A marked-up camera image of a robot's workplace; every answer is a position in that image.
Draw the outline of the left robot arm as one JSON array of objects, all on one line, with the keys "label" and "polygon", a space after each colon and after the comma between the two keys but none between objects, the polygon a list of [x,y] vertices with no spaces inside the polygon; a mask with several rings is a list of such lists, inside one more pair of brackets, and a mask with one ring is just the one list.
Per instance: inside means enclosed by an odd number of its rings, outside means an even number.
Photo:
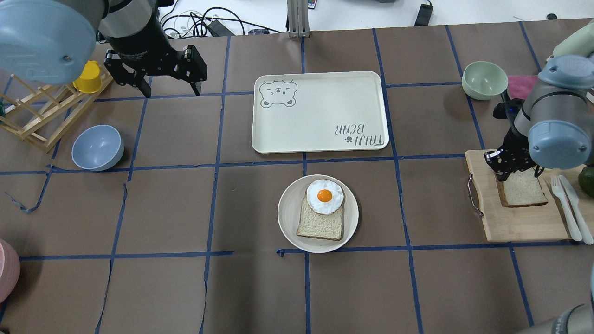
[{"label": "left robot arm", "polygon": [[175,50],[158,20],[171,0],[3,0],[0,63],[11,74],[45,84],[74,82],[101,34],[111,48],[104,66],[118,85],[151,97],[146,76],[170,76],[196,95],[207,78],[197,48]]}]

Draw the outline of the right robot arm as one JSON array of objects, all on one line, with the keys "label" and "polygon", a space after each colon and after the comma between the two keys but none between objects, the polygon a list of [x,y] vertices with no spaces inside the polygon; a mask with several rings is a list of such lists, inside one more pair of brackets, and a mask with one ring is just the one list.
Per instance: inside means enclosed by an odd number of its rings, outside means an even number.
[{"label": "right robot arm", "polygon": [[572,169],[593,164],[593,114],[587,92],[593,87],[593,23],[558,44],[538,73],[526,99],[507,92],[494,118],[508,120],[510,129],[497,150],[484,160],[505,182],[513,173],[536,167]]}]

